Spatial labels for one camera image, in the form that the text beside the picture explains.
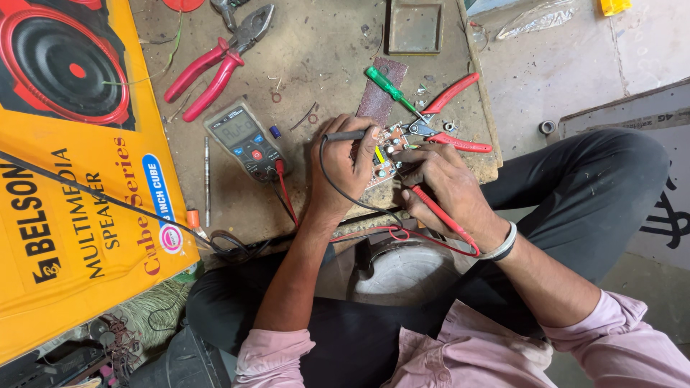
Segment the blue capacitor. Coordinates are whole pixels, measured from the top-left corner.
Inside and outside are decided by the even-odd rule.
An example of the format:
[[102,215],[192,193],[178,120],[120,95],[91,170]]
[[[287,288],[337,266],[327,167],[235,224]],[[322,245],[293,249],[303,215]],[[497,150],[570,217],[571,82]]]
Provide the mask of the blue capacitor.
[[280,139],[280,131],[278,130],[278,127],[272,126],[268,130],[270,131],[271,135],[273,135],[274,138]]

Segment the man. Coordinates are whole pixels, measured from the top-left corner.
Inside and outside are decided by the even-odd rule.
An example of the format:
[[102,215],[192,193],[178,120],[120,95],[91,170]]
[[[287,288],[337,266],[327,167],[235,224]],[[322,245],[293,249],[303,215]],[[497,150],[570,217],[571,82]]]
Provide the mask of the man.
[[[355,162],[352,142],[324,149],[329,176],[354,198],[371,177],[380,129],[348,115],[324,128],[365,128]],[[314,298],[328,241],[352,206],[326,181],[316,145],[311,201],[284,259],[211,271],[190,293],[194,331],[239,353],[234,386],[553,387],[543,371],[555,348],[597,386],[690,387],[690,362],[641,321],[644,303],[595,285],[661,193],[669,160],[659,143],[634,130],[578,135],[507,161],[482,188],[452,146],[394,159],[420,165],[403,184],[427,185],[483,253],[510,238],[492,209],[539,206],[518,223],[506,257],[479,261],[423,306]],[[413,217],[458,238],[414,193],[402,196]]]

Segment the silver bangle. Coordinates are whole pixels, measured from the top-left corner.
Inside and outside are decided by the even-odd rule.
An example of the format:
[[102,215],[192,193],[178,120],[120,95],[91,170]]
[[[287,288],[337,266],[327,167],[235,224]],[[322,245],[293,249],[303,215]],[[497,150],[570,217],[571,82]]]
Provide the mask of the silver bangle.
[[507,251],[510,249],[513,244],[515,244],[515,238],[518,236],[518,226],[515,225],[515,222],[509,221],[511,224],[511,232],[508,234],[508,238],[503,241],[503,244],[501,244],[498,248],[494,249],[493,251],[489,253],[484,253],[479,256],[477,256],[475,259],[479,260],[488,260],[488,259],[493,259],[501,254],[503,252]]

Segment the workbench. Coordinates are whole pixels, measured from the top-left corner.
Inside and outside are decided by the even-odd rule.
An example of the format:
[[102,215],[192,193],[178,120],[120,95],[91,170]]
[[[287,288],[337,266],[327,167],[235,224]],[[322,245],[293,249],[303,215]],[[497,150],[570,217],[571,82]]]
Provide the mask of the workbench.
[[[252,0],[238,8],[235,13],[237,23],[268,1]],[[455,0],[448,0],[445,4],[442,50],[440,55],[431,57],[388,57],[384,54],[386,37],[382,36],[382,28],[388,13],[386,2],[272,0],[272,3],[276,5],[276,15],[268,34],[243,54],[246,65],[235,70],[222,95],[195,121],[184,122],[181,118],[184,110],[171,117],[186,92],[173,104],[166,103],[163,94],[191,61],[217,45],[218,37],[230,36],[223,19],[208,1],[182,15],[181,41],[172,65],[167,72],[151,79],[186,206],[200,209],[201,214],[204,209],[204,136],[208,135],[201,121],[238,98],[248,102],[265,127],[276,125],[282,132],[278,141],[293,165],[293,172],[286,177],[286,185],[299,217],[304,215],[311,195],[310,149],[315,133],[330,117],[357,112],[367,82],[364,70],[372,64],[370,58],[377,52],[382,38],[384,46],[378,55],[409,66],[400,89],[411,101],[430,103],[447,86],[470,72],[482,74],[472,32],[470,30],[466,35],[463,29],[467,23],[464,5]],[[175,36],[179,26],[178,14],[163,1],[130,0],[130,5],[140,38],[161,40]],[[366,36],[362,27],[365,24],[368,26]],[[150,74],[165,66],[174,44],[142,44]],[[194,89],[187,106],[206,88],[217,67],[207,70],[188,89],[192,90],[199,82],[206,82]],[[433,81],[424,76],[433,76]],[[428,88],[427,93],[413,95],[420,84]],[[271,98],[276,88],[282,97],[279,103],[274,103]],[[316,124],[305,121],[290,132],[289,128],[306,114],[315,101]],[[459,126],[452,132],[453,136],[493,145],[492,153],[461,154],[480,183],[495,180],[502,159],[483,78],[448,103],[430,126],[442,130],[442,119],[455,120]],[[388,125],[413,120],[410,112],[400,104],[394,104]],[[423,144],[421,137],[409,139]],[[218,144],[212,141],[210,147],[212,222],[206,232],[217,229],[230,231],[245,244],[294,233],[295,226],[270,185],[262,186],[249,178]],[[400,209],[404,205],[400,197],[400,181],[389,180],[367,190],[361,201],[382,208]],[[368,213],[366,209],[355,206],[347,219],[358,217],[357,222],[341,227],[339,232],[390,224],[392,221],[385,217],[376,220],[361,217]]]

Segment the black pants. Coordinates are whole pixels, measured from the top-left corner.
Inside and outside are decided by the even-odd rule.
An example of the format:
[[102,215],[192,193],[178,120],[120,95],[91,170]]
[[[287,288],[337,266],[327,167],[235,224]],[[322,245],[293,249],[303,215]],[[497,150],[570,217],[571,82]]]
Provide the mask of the black pants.
[[[505,162],[482,191],[494,210],[539,205],[520,233],[598,284],[657,201],[668,167],[663,147],[641,132],[599,130]],[[192,329],[237,354],[283,256],[204,274],[187,301]],[[302,357],[305,385],[378,387],[393,373],[400,327],[435,338],[456,298],[519,334],[543,334],[503,272],[481,261],[420,307],[314,298],[308,329],[317,345]]]

